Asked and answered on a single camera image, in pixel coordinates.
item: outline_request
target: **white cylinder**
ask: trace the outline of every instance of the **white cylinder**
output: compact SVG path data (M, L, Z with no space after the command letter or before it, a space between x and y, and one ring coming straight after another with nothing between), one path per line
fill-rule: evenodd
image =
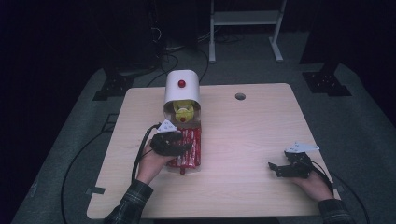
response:
M176 70L166 79L165 102L193 100L200 103L199 80L191 70Z

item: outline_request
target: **dark floor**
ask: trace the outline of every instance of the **dark floor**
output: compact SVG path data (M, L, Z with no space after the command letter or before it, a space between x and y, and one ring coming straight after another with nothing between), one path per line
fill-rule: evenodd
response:
M191 69L198 76L205 75L201 85L290 84L329 170L351 187L348 189L333 177L335 184L343 187L340 194L353 217L358 223L365 223L362 208L352 190L360 197L371 223L393 223L396 219L396 202L393 200L396 189L395 127L363 88L359 77L342 64L335 75L352 96L329 97L309 90L302 72L318 71L321 64L299 64L307 33L283 33L279 36L278 44L285 59L283 63L276 62L268 36L245 35L243 40L231 45L217 45L217 62L213 64L207 64L205 55L199 50L177 51L171 53L173 56L163 57L163 69L171 69L174 65L175 69ZM199 49L207 54L208 45L201 44ZM136 78L134 88L146 87L162 72L159 68ZM164 86L165 79L165 76L157 78L150 87ZM119 113L123 100L122 97L92 100L105 80L106 74L102 69L92 74L41 168L35 193L24 200L13 223L63 223L63 183L67 223L100 222L86 216L90 202L86 191L95 185L111 133L103 133L84 146L101 132L110 113ZM72 161L73 166L64 181ZM320 223L320 218L280 217L279 222ZM237 223L245 224L249 220L241 219Z

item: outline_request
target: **cable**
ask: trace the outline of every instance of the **cable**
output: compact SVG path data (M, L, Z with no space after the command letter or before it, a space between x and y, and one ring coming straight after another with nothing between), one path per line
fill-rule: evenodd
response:
M99 136L102 135L102 133L108 133L108 131L110 131L111 129L113 129L114 126L111 126L107 129L105 129L104 131L99 132L99 134L97 134L94 138L92 138L90 141L88 141L76 154L76 156L73 158L73 160L70 162L69 166L67 167L66 170L66 174L64 175L64 181L62 183L62 188L61 188L61 211L62 211L62 219L64 221L65 224L67 224L67 220L66 220L66 214L64 213L64 186L66 183L66 179L69 175L70 169L72 168L74 162L76 161L76 159L78 158L78 156L81 154L82 151L84 151L85 148L87 148L87 146L92 143L94 140L96 140Z
M149 153L150 153L150 151L152 151L152 149L150 149L148 152L146 152L145 154L143 154L143 155L140 157L140 160L142 160L142 159L143 159L143 157L145 157L147 154L149 154Z
M364 213L364 216L366 218L367 224L370 224L369 214L367 213L366 207L364 206L363 202L359 198L358 194L341 177L339 177L338 175L336 175L335 173L333 173L331 171L329 171L329 173L331 175L335 176L341 183L343 183L350 190L350 192L353 194L353 196L355 196L356 200L361 205L361 209L363 210L363 213Z
M216 36L215 42L217 44L222 44L222 45L231 45L245 39L244 35L241 36L242 37L238 37L237 35L232 35L232 34L222 34Z
M204 76L206 75L207 68L209 67L209 58L207 57L206 53L205 53L203 50L201 50L201 49L199 49L199 50L205 55L205 58L206 58L206 68L205 68L204 73L202 74L202 76L201 76L200 79L199 79L199 83L201 83L202 79L203 79Z
M317 164L315 161L312 161L312 163L314 163L316 166L318 166L320 168L320 170L323 172L323 174L326 175L326 172L324 171L324 169L319 164Z
M329 188L329 190L330 190L330 192L332 193L332 194L334 194L334 189L333 189L333 187L332 187L332 182L330 182L330 179L329 179L329 177L326 175L326 172L324 172L323 171L323 173L317 168L317 167L315 167L314 165L312 165L312 164L307 164L307 163L305 163L305 162L303 162L303 161L295 161L295 162L298 162L298 163L301 163L301 164L303 164L303 165L305 165L305 166L307 166L307 167L309 167L310 169L312 169L314 172L316 172L321 178L322 178L322 180L324 181L324 183L327 185L327 187Z
M143 152L143 149L144 149L144 147L146 145L146 142L148 141L149 134L151 133L151 130L153 128L157 128L158 129L160 126L161 126L161 123L155 124L155 125L151 126L150 128L148 128L148 130L146 131L145 136L143 137L142 143L140 144L139 151L137 152L136 159L134 159L134 168L132 170L131 182L136 179L137 165L139 164L139 162L143 158L143 156L146 155L146 154L142 155L142 152Z
M95 20L95 18L94 18L93 14L92 14L92 9L91 9L90 4L88 3L87 0L84 0L84 2L85 2L85 5L86 5L86 7L87 7L87 9L88 9L88 14L89 14L89 16L90 16L90 18L91 18L91 20L92 20L92 23L94 24L94 27L95 27L96 31L99 33L99 35L100 35L100 36L102 37L102 39L105 41L106 45L107 45L112 51L114 51L114 52L122 59L122 61L123 61L125 64L127 64L127 65L130 66L131 68L139 68L137 65L132 64L132 63L130 63L127 59L125 59L124 56L122 56L122 54L121 54L118 50L116 50L116 49L110 44L110 42L107 40L107 38L105 37L104 33L103 33L102 30L99 28L99 25L98 25L98 23L96 22L96 20ZM161 36L162 36L161 30L159 30L159 29L156 28L156 27L151 28L151 30L152 30L152 29L156 29L156 30L159 31L160 37L158 37L158 39L157 39L157 41L158 41L158 40L161 38ZM150 74L150 73L152 73L152 72L156 69L157 66L158 66L158 65L155 64L155 65L151 66L150 68L147 68L147 71L142 71L142 72L140 72L140 73L132 74L131 76L136 77L136 76L142 76L142 75Z
M171 69L169 69L168 71L164 71L163 73L161 73L161 74L159 74L158 76L156 76L155 78L153 78L153 79L146 85L146 87L149 87L149 85L150 85L155 79L157 79L157 78L159 78L159 77L161 77L161 76L163 76L163 75L169 73L170 71L174 70L174 69L177 67L177 65L178 65L178 58L177 58L176 56L172 55L172 54L169 54L168 56L173 57L173 58L176 60L176 64L175 64Z

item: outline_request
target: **shirt cuff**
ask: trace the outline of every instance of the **shirt cuff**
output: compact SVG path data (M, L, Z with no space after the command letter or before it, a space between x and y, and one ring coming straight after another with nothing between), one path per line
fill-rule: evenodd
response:
M329 199L321 201L318 203L318 208L322 215L323 223L338 223L339 221L351 221L350 223L354 223L347 211L347 207L340 200Z
M153 191L149 185L135 179L122 199L135 204L143 210Z

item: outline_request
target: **yellow duck toy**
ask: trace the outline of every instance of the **yellow duck toy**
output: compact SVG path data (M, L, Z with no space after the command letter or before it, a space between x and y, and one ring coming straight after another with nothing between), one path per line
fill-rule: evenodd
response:
M194 101L179 100L173 102L175 109L175 118L178 122L186 123L194 117Z

